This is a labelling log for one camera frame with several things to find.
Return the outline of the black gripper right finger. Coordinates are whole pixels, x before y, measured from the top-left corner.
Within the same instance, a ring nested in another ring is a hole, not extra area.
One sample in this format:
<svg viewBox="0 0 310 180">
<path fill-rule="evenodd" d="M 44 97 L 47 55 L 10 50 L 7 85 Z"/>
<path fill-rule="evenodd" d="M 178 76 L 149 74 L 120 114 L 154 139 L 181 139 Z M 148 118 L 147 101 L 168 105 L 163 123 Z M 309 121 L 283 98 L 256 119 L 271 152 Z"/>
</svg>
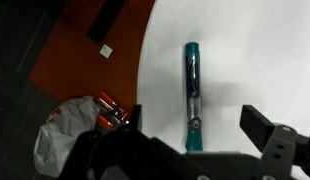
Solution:
<svg viewBox="0 0 310 180">
<path fill-rule="evenodd" d="M 262 152 L 275 125 L 252 105 L 243 105 L 240 116 L 240 128 Z"/>
</svg>

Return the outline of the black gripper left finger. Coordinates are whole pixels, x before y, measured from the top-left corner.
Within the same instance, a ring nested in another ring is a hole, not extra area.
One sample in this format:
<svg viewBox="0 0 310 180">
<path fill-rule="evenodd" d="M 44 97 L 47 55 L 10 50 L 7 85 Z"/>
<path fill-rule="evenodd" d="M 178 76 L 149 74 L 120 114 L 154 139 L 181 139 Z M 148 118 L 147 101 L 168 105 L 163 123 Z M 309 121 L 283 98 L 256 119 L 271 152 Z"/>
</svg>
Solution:
<svg viewBox="0 0 310 180">
<path fill-rule="evenodd" d="M 142 128 L 142 106 L 140 104 L 136 104 L 132 108 L 129 127 L 134 130 Z"/>
</svg>

